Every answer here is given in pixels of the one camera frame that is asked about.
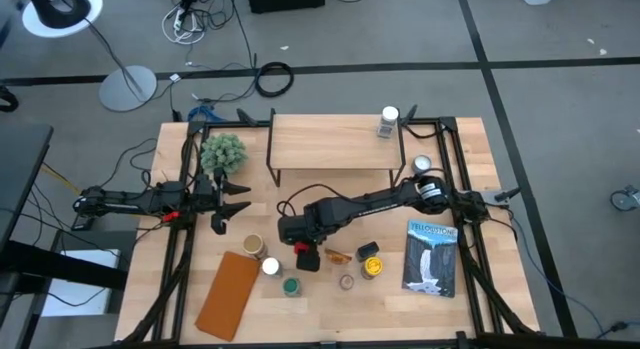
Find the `black desk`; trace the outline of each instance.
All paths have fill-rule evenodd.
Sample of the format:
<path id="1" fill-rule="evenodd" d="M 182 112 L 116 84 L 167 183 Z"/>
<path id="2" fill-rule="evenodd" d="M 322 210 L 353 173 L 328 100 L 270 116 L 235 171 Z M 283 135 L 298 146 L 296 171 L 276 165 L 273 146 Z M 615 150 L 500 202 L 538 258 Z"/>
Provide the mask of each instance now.
<path id="1" fill-rule="evenodd" d="M 46 294 L 51 278 L 119 290 L 124 289 L 126 283 L 124 270 L 9 239 L 49 148 L 52 133 L 48 125 L 0 123 L 0 293 L 4 293 L 0 294 L 0 325 L 14 294 Z M 42 310 L 44 297 L 46 295 L 38 297 L 39 304 L 32 305 L 32 311 Z M 31 320 L 26 330 L 28 340 L 39 314 L 32 313 L 35 321 Z"/>

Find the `black metal frame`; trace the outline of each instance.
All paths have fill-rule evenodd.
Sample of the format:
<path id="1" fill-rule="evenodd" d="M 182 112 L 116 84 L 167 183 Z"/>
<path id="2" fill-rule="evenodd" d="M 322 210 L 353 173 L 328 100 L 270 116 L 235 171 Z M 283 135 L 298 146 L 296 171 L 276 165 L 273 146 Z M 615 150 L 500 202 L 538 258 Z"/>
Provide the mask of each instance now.
<path id="1" fill-rule="evenodd" d="M 273 139 L 273 119 L 274 116 L 276 115 L 276 111 L 275 109 L 271 108 L 271 113 L 270 113 L 270 117 L 269 117 L 269 138 L 268 138 L 268 143 L 267 143 L 267 168 L 269 169 L 269 174 L 271 174 L 271 178 L 273 178 L 273 182 L 276 184 L 276 187 L 280 187 L 280 180 L 282 178 L 281 176 L 281 169 L 276 169 L 276 173 L 273 172 L 273 167 L 271 167 L 271 146 L 272 146 L 272 139 Z M 398 180 L 400 179 L 400 174 L 402 174 L 402 171 L 404 170 L 404 167 L 407 165 L 407 160 L 405 158 L 404 155 L 404 138 L 402 135 L 402 127 L 400 126 L 400 120 L 396 121 L 396 125 L 398 127 L 398 145 L 400 146 L 400 168 L 398 169 L 389 169 L 389 184 L 391 185 L 391 187 L 395 187 L 396 184 L 398 183 Z M 398 174 L 396 174 L 395 178 L 393 176 L 393 171 L 397 170 Z"/>
<path id="2" fill-rule="evenodd" d="M 220 123 L 195 123 L 195 122 L 191 122 L 189 123 L 189 127 L 188 127 L 188 135 L 187 135 L 187 143 L 185 144 L 187 146 L 187 158 L 191 157 L 192 154 L 192 147 L 193 147 L 193 141 L 194 139 L 194 134 L 200 130 L 202 130 L 202 138 L 201 138 L 201 143 L 204 142 L 208 136 L 209 136 L 209 131 L 212 129 L 232 129 L 232 128 L 250 128 L 250 127 L 254 127 L 254 128 L 268 128 L 269 129 L 269 143 L 267 144 L 267 167 L 269 172 L 271 173 L 272 178 L 274 179 L 274 181 L 276 183 L 278 183 L 279 181 L 279 177 L 280 174 L 278 174 L 278 176 L 276 177 L 276 175 L 274 174 L 272 168 L 269 166 L 269 157 L 270 157 L 270 147 L 271 147 L 271 129 L 272 129 L 272 123 L 273 123 L 273 116 L 275 115 L 275 110 L 271 110 L 271 118 L 270 120 L 266 121 L 256 121 L 253 123 L 248 123 L 248 122 L 243 122 L 243 121 L 237 121 L 237 122 L 220 122 Z M 458 161 L 458 167 L 459 167 L 459 171 L 460 171 L 460 177 L 462 178 L 462 188 L 463 190 L 469 190 L 471 189 L 471 184 L 470 184 L 470 179 L 469 179 L 469 175 L 466 169 L 466 164 L 465 164 L 465 160 L 464 160 L 464 152 L 462 150 L 462 145 L 461 145 L 461 141 L 460 141 L 460 137 L 458 135 L 458 131 L 457 131 L 457 127 L 455 125 L 456 121 L 455 118 L 453 117 L 442 117 L 442 118 L 416 118 L 416 119 L 411 119 L 409 121 L 409 125 L 434 125 L 436 128 L 436 132 L 437 132 L 437 142 L 438 142 L 438 148 L 440 151 L 440 156 L 442 157 L 442 163 L 443 163 L 443 169 L 445 171 L 445 179 L 446 181 L 452 185 L 452 187 L 454 186 L 454 181 L 453 181 L 453 173 L 451 171 L 451 163 L 449 161 L 449 152 L 447 150 L 447 145 L 446 145 L 446 141 L 445 141 L 445 132 L 448 133 L 451 136 L 452 139 L 452 143 L 453 143 L 453 150 L 455 153 L 455 157 L 456 160 Z M 400 138 L 402 138 L 402 133 L 403 131 L 401 130 L 400 124 L 398 123 L 399 127 L 398 127 L 398 132 L 400 135 Z M 403 162 L 405 162 L 404 160 L 404 141 L 402 141 L 402 156 L 403 156 Z M 401 168 L 400 172 L 398 173 L 398 175 L 396 176 L 395 180 L 397 181 L 397 179 L 400 176 L 400 173 L 402 172 L 402 169 L 404 169 L 404 165 Z M 183 183 L 187 183 L 188 181 L 188 173 L 191 170 L 190 168 L 190 160 L 185 160 L 182 163 L 182 167 L 180 170 L 180 181 L 182 181 Z M 195 168 L 196 173 L 199 173 L 202 171 L 202 168 L 200 167 L 200 164 L 198 164 L 198 166 Z M 464 235 L 464 222 L 461 222 L 459 220 L 459 216 L 454 213 L 454 220 L 455 220 L 455 225 L 458 227 L 459 231 L 462 233 L 462 238 L 464 238 L 464 240 L 462 241 L 462 244 L 459 245 L 467 245 L 466 244 L 466 236 Z M 180 230 L 186 230 L 187 231 L 187 235 L 186 235 L 186 239 L 184 242 L 184 250 L 185 251 L 189 251 L 192 252 L 193 250 L 193 243 L 194 243 L 194 237 L 195 237 L 195 217 L 193 217 L 193 220 L 191 222 L 191 225 L 189 225 L 186 228 L 178 228 L 178 227 L 174 227 L 172 226 L 170 228 L 170 234 L 169 234 L 169 241 L 167 244 L 167 250 L 165 253 L 165 262 L 164 262 L 164 268 L 163 268 L 163 273 L 162 273 L 162 282 L 161 282 L 161 286 L 160 289 L 164 288 L 164 286 L 167 283 L 167 280 L 169 279 L 169 277 L 171 276 L 172 272 L 173 272 L 173 263 L 175 260 L 175 254 L 176 254 L 176 247 L 178 244 L 178 232 Z M 476 248 L 476 253 L 479 259 L 479 266 L 481 268 L 481 270 L 483 271 L 483 273 L 485 273 L 485 275 L 487 276 L 489 282 L 491 283 L 491 271 L 489 268 L 489 261 L 487 258 L 487 253 L 486 253 L 486 249 L 484 246 L 484 241 L 482 239 L 482 234 L 480 232 L 479 227 L 473 226 L 472 227 L 472 233 L 474 236 L 474 242 L 476 243 L 475 248 Z M 469 306 L 470 306 L 470 310 L 471 310 L 471 318 L 472 318 L 472 322 L 473 322 L 473 326 L 474 326 L 474 330 L 476 335 L 479 335 L 481 333 L 485 333 L 485 326 L 482 320 L 482 314 L 481 314 L 481 310 L 480 310 L 480 303 L 478 300 L 478 293 L 477 293 L 477 289 L 476 289 L 476 285 L 475 285 L 475 281 L 473 276 L 470 274 L 469 272 L 469 267 L 471 266 L 471 263 L 467 260 L 467 258 L 465 258 L 464 256 L 461 256 L 462 258 L 462 266 L 463 266 L 463 270 L 464 270 L 464 278 L 465 278 L 465 284 L 466 284 L 466 288 L 467 288 L 467 293 L 468 293 L 468 298 L 469 298 Z M 191 260 L 191 256 L 189 256 L 189 261 L 187 263 L 187 270 L 189 268 L 190 265 L 190 260 Z M 173 323 L 172 323 L 172 331 L 171 331 L 171 336 L 169 338 L 164 338 L 164 319 L 165 319 L 165 313 L 164 311 L 160 313 L 160 315 L 158 316 L 158 318 L 155 321 L 155 324 L 153 326 L 153 332 L 152 332 L 152 340 L 153 341 L 159 341 L 159 340 L 163 340 L 163 339 L 167 339 L 169 341 L 174 341 L 174 342 L 179 342 L 180 340 L 180 334 L 181 334 L 181 328 L 182 328 L 182 321 L 183 321 L 183 317 L 184 317 L 184 309 L 185 309 L 185 301 L 186 301 L 186 291 L 187 291 L 187 285 L 188 285 L 188 273 L 187 275 L 183 276 L 179 286 L 178 286 L 178 293 L 177 293 L 177 300 L 176 300 L 176 305 L 175 305 L 175 310 L 174 310 L 174 317 L 173 317 Z M 499 314 L 497 313 L 497 311 L 495 310 L 495 308 L 493 307 L 493 304 L 491 302 L 489 302 L 489 308 L 490 308 L 490 316 L 491 316 L 491 321 L 494 327 L 494 331 L 496 333 L 502 333 L 503 329 L 502 329 L 502 323 L 501 323 L 501 318 L 499 316 Z M 391 348 L 391 347 L 403 347 L 403 348 L 413 348 L 413 347 L 420 347 L 420 348 L 442 348 L 442 347 L 464 347 L 465 345 L 468 345 L 470 342 L 472 341 L 467 341 L 466 338 L 464 337 L 464 333 L 462 332 L 458 332 L 456 333 L 458 338 L 457 339 L 443 339 L 443 340 L 411 340 L 411 341 L 374 341 L 374 342 L 340 342 L 340 348 Z M 215 344 L 215 345 L 188 345 L 188 346 L 180 346 L 181 348 L 317 348 L 317 347 L 324 347 L 326 346 L 327 348 L 331 348 L 331 347 L 336 347 L 338 343 L 268 343 L 268 344 Z"/>

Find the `floor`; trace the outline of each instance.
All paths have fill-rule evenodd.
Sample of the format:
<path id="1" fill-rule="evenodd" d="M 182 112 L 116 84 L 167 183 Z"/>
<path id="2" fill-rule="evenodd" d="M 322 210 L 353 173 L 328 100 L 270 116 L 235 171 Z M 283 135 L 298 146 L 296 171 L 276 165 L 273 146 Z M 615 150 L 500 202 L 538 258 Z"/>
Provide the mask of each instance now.
<path id="1" fill-rule="evenodd" d="M 212 68 L 248 62 L 235 19 L 208 32 L 189 52 L 160 30 L 171 0 L 104 3 L 96 26 L 114 51 L 123 62 L 148 66 L 161 78 L 193 70 L 187 61 Z M 385 105 L 406 110 L 418 104 L 419 116 L 482 117 L 503 187 L 523 188 L 524 200 L 514 202 L 514 211 L 536 264 L 534 232 L 537 240 L 546 236 L 566 293 L 588 306 L 602 326 L 640 319 L 634 289 L 640 285 L 640 212 L 618 212 L 608 200 L 614 190 L 640 185 L 640 38 L 634 35 L 640 0 L 553 0 L 536 7 L 522 0 L 327 0 L 318 9 L 263 15 L 251 14 L 246 2 L 237 4 L 259 63 L 284 61 L 301 67 L 302 74 L 282 97 L 254 95 L 219 104 L 218 115 L 234 118 L 238 107 L 265 119 L 271 107 L 282 113 L 378 113 Z M 109 112 L 97 91 L 115 64 L 95 38 L 87 31 L 37 38 L 25 31 L 15 7 L 0 0 L 0 80 L 25 84 L 20 79 L 36 78 L 45 84 L 11 86 L 21 107 L 0 120 L 51 124 L 47 162 L 78 187 L 104 181 L 125 148 L 156 136 L 160 123 L 171 120 L 171 103 L 186 115 L 196 106 L 192 94 L 242 93 L 251 82 L 185 79 L 173 87 L 171 103 L 165 95 L 136 111 Z M 269 77 L 265 87 L 284 81 Z M 159 90 L 167 84 L 161 80 Z M 140 164 L 150 160 L 140 158 Z M 71 221 L 73 194 L 46 175 L 38 183 L 61 218 Z M 111 185 L 142 188 L 128 165 Z M 17 239 L 33 238 L 32 223 L 19 225 Z M 105 231 L 134 226 L 125 216 L 98 222 Z M 521 247 L 541 327 L 560 335 L 549 287 L 525 253 Z M 2 342 L 15 343 L 28 300 L 12 307 Z M 582 305 L 569 300 L 569 308 L 581 337 L 600 333 Z M 32 347 L 106 345 L 116 320 L 117 314 L 45 318 Z M 608 338 L 639 341 L 640 327 Z"/>

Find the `lamp base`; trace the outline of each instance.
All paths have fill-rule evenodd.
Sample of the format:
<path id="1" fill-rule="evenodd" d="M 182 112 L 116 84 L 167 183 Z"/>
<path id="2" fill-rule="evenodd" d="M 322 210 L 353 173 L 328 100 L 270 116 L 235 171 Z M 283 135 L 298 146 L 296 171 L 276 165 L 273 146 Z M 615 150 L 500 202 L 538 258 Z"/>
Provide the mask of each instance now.
<path id="1" fill-rule="evenodd" d="M 131 65 L 126 69 L 140 90 L 131 79 L 125 80 L 121 69 L 109 74 L 102 82 L 98 93 L 100 102 L 109 110 L 125 112 L 139 108 L 156 92 L 158 80 L 150 69 L 140 65 Z"/>

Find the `yellow can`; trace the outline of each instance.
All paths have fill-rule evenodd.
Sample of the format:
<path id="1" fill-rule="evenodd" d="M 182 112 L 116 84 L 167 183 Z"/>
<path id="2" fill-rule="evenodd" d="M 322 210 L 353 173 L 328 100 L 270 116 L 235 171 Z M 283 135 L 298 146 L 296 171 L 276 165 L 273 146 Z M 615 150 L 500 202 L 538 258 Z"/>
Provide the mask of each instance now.
<path id="1" fill-rule="evenodd" d="M 382 273 L 382 260 L 378 257 L 367 258 L 362 265 L 360 273 L 362 274 L 362 277 L 367 280 L 377 277 Z"/>

